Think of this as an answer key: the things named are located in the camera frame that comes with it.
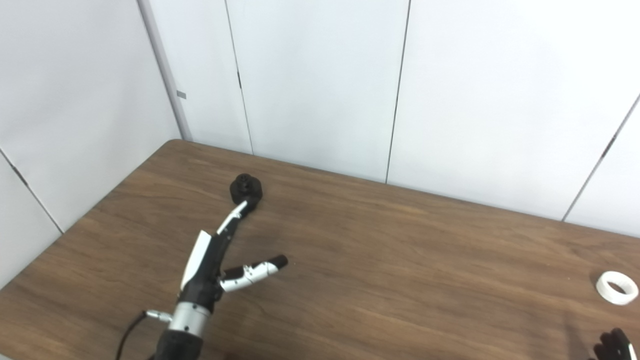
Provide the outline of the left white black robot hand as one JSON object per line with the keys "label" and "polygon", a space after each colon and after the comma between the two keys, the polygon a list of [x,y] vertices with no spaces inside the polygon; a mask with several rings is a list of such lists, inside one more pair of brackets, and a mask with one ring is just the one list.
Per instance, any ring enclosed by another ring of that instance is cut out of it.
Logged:
{"label": "left white black robot hand", "polygon": [[218,227],[215,234],[205,233],[198,239],[183,274],[178,303],[192,303],[213,313],[215,304],[229,292],[245,289],[285,268],[289,260],[284,254],[268,260],[222,269],[222,262],[250,203],[238,203]]}

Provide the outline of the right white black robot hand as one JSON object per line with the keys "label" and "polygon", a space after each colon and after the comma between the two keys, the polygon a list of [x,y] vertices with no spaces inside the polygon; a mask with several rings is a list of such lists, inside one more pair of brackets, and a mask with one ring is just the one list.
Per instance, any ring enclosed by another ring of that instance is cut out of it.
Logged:
{"label": "right white black robot hand", "polygon": [[596,360],[638,360],[633,343],[621,328],[601,333],[593,351]]}

